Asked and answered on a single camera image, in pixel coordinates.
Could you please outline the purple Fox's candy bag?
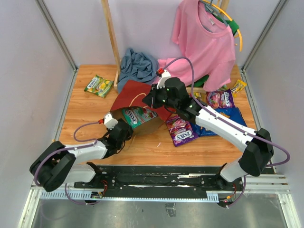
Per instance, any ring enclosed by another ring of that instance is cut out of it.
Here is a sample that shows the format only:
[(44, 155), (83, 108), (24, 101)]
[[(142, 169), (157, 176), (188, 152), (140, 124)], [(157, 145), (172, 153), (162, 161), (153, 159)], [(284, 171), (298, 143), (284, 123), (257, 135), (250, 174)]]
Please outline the purple Fox's candy bag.
[(214, 91), (206, 93), (206, 101), (209, 106), (217, 108), (235, 108), (231, 90)]

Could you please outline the red brown paper bag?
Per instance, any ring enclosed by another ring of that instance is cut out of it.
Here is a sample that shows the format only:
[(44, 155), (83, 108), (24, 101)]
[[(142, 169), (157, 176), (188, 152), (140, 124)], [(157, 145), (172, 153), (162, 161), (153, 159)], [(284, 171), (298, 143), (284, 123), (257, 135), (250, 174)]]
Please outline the red brown paper bag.
[(164, 107), (152, 109), (142, 102), (142, 99), (148, 95), (151, 86), (145, 83), (129, 80), (122, 88), (121, 92), (116, 97), (110, 112), (115, 118), (122, 118), (126, 123), (126, 119), (122, 114), (122, 109), (129, 107), (142, 107), (154, 111), (158, 116), (150, 121), (133, 129), (133, 137), (139, 135), (147, 135), (157, 131), (167, 121), (172, 113), (167, 111)]

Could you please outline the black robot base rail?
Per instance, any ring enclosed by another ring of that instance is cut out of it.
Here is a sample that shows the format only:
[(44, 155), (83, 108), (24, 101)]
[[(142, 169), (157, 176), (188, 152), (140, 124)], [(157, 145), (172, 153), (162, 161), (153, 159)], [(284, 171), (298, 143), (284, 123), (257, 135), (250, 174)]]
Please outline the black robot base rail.
[(106, 197), (173, 200), (207, 199), (209, 191), (233, 194), (243, 190), (241, 178), (232, 183), (216, 182), (220, 168), (208, 166), (99, 165), (97, 180), (76, 182), (75, 188), (90, 190), (107, 186)]

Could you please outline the orange Fox's candy bag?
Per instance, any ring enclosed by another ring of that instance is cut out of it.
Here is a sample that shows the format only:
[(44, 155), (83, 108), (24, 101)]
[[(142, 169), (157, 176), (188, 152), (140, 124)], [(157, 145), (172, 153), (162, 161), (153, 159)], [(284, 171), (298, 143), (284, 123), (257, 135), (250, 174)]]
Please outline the orange Fox's candy bag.
[(199, 102), (205, 102), (205, 97), (202, 93), (200, 92), (194, 92), (194, 96), (192, 96), (191, 93), (189, 93), (190, 98), (197, 100)]

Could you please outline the green snack bag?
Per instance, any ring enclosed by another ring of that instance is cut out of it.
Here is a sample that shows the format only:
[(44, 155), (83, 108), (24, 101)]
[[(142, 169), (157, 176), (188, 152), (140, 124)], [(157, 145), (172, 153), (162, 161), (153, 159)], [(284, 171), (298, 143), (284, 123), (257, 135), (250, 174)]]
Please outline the green snack bag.
[(227, 85), (223, 85), (221, 88), (218, 89), (218, 91), (227, 91), (228, 87)]

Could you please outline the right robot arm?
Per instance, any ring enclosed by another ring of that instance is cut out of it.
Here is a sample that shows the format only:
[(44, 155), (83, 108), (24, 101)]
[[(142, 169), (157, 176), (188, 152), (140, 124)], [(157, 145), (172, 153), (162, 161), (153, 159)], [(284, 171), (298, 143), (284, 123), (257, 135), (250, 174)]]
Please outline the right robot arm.
[(206, 103), (191, 96), (183, 82), (169, 78), (163, 87), (157, 84), (142, 102), (152, 109), (172, 108), (183, 120), (207, 128), (236, 146), (243, 154), (233, 162), (225, 163), (215, 175), (213, 185), (226, 190), (236, 179), (251, 175), (258, 177), (274, 155), (270, 133), (261, 128), (256, 131), (221, 115)]

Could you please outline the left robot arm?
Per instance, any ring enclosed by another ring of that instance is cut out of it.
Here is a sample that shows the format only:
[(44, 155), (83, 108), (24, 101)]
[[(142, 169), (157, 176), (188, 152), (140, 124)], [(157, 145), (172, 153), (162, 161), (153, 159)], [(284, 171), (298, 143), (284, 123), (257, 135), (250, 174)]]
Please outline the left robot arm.
[(37, 186), (52, 192), (73, 182), (84, 182), (91, 188), (101, 184), (101, 171), (91, 161), (118, 154), (131, 139), (133, 129), (123, 119), (115, 119), (111, 114), (95, 123), (106, 127), (101, 138), (78, 140), (77, 145), (55, 141), (32, 163), (29, 172)]

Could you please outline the yellow M&M's candy bag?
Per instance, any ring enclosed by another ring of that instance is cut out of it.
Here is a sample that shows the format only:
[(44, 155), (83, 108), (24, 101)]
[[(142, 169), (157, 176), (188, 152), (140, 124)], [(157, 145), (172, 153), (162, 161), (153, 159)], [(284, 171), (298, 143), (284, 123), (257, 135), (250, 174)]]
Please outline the yellow M&M's candy bag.
[(242, 91), (247, 86), (247, 83), (238, 79), (234, 86), (231, 88), (231, 93), (233, 97), (236, 97), (237, 94)]

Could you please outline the green yellow candy bag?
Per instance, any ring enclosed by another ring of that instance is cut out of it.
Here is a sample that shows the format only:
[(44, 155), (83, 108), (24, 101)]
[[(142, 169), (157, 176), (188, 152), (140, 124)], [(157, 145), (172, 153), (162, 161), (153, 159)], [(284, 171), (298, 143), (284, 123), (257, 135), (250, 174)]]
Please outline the green yellow candy bag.
[(84, 91), (97, 95), (101, 98), (106, 98), (113, 84), (114, 82), (112, 80), (95, 75), (90, 83), (85, 87)]

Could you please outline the small purple candy bag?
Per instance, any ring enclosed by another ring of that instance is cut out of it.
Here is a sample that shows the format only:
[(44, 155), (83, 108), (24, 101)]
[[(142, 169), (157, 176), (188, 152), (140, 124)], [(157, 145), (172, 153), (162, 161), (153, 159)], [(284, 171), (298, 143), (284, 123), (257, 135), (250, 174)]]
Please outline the small purple candy bag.
[(166, 121), (166, 126), (175, 147), (189, 143), (199, 136), (193, 131), (188, 121), (181, 119), (178, 115), (170, 117)]

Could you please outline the teal Fox's candy bag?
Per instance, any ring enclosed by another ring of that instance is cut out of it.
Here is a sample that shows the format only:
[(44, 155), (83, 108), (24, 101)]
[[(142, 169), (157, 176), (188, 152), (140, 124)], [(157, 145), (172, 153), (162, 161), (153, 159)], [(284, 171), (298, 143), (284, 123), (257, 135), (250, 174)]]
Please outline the teal Fox's candy bag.
[(122, 109), (122, 114), (133, 129), (158, 116), (154, 111), (142, 107)]

